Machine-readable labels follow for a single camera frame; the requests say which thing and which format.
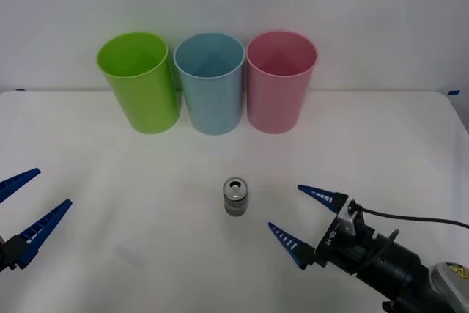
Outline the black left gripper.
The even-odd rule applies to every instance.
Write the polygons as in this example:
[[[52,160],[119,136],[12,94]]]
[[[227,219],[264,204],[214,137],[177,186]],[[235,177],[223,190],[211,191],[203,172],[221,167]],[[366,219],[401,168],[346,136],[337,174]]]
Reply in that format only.
[[[38,168],[34,168],[1,181],[0,202],[8,199],[40,173]],[[19,235],[14,235],[7,241],[1,238],[1,271],[27,267],[72,204],[70,199],[66,199]]]

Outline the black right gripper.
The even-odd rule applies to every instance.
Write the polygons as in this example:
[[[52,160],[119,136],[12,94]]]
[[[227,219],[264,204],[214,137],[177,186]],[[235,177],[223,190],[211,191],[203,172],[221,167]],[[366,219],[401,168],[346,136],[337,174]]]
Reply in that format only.
[[[268,223],[270,231],[301,270],[314,264],[314,254],[321,266],[331,262],[350,275],[363,275],[380,267],[378,233],[365,224],[361,206],[352,197],[309,185],[298,185],[297,189],[335,214],[316,251],[272,222]]]

